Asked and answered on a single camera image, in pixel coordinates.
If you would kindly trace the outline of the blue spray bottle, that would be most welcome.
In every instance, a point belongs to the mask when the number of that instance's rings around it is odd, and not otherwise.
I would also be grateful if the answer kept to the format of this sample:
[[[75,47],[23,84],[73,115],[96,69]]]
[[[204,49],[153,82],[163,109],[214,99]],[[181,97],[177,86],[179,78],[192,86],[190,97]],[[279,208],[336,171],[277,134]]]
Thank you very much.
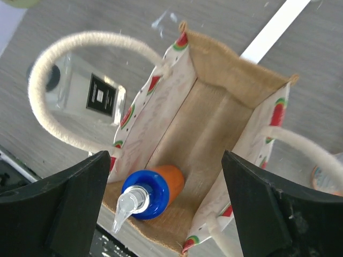
[[[132,173],[124,182],[118,197],[112,231],[119,232],[129,217],[151,220],[161,215],[182,192],[185,178],[174,165]]]

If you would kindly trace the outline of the pink cap orange bottle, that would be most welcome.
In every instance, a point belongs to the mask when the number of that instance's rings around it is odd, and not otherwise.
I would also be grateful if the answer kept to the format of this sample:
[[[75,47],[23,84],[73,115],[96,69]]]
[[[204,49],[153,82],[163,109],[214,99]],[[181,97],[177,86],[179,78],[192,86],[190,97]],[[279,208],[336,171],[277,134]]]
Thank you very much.
[[[311,159],[317,163],[311,174],[312,188],[342,196],[342,153],[332,155],[320,147],[312,152]]]

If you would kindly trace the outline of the clear bottle dark cap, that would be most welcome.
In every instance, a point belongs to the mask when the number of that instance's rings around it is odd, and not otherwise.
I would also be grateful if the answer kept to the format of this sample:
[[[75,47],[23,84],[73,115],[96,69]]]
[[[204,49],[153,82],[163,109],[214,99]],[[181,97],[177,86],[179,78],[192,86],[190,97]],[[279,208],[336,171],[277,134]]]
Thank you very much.
[[[117,126],[125,97],[123,86],[69,52],[50,69],[44,99],[50,111]]]

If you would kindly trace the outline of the cream cap green bottle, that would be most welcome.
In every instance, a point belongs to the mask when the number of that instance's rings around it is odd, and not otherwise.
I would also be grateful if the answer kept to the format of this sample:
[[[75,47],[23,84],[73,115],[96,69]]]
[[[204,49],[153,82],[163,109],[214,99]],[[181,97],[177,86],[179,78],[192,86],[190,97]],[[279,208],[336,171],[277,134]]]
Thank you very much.
[[[2,0],[2,2],[15,8],[28,9],[40,2],[40,0]]]

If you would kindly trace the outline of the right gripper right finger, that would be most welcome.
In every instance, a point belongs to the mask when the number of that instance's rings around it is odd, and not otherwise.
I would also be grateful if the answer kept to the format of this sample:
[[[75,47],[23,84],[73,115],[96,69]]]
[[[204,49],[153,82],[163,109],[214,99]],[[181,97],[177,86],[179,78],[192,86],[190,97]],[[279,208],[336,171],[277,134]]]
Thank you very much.
[[[342,256],[342,197],[225,151],[222,169],[244,256]]]

